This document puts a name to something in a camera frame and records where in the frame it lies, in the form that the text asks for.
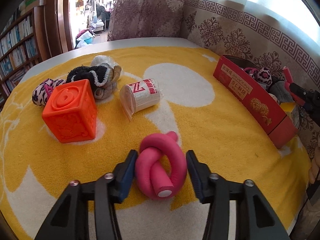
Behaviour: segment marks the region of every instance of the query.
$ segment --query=blue gripper pad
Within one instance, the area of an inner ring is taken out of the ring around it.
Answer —
[[[114,203],[122,203],[128,196],[134,176],[134,167],[138,153],[136,150],[131,150],[123,163],[117,164],[113,170],[115,176],[114,190],[112,191],[115,197]]]
[[[186,159],[196,198],[199,199],[202,204],[210,203],[214,195],[214,189],[209,185],[211,171],[208,165],[200,163],[193,150],[187,152]]]

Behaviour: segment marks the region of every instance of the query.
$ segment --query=red box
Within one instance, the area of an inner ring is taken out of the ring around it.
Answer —
[[[57,86],[42,112],[42,119],[61,143],[94,139],[96,118],[88,79]]]
[[[249,61],[223,55],[213,76],[240,100],[280,149],[297,134],[298,129],[268,92],[239,66],[256,68]]]

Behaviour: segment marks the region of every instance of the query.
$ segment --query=orange toy block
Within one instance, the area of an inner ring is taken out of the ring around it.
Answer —
[[[97,106],[89,80],[57,86],[44,107],[42,119],[61,143],[94,139]]]

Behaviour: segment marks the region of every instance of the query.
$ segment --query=bookshelf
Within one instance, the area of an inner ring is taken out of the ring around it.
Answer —
[[[24,74],[48,58],[44,7],[33,7],[0,35],[0,111]]]

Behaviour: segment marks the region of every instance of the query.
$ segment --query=metal bolt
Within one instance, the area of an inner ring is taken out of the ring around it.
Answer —
[[[210,179],[214,179],[214,180],[217,180],[219,179],[219,175],[217,173],[211,173],[210,176],[209,176]]]
[[[77,179],[74,179],[74,180],[72,180],[72,181],[69,182],[69,184],[70,184],[71,187],[77,186],[79,183],[80,183],[80,182],[79,182],[79,180],[77,180]]]
[[[105,178],[105,179],[113,179],[113,177],[114,177],[114,176],[113,176],[112,173],[107,173],[107,174],[104,175],[104,178]]]
[[[244,184],[246,184],[248,187],[253,187],[254,186],[254,182],[251,179],[247,179]]]

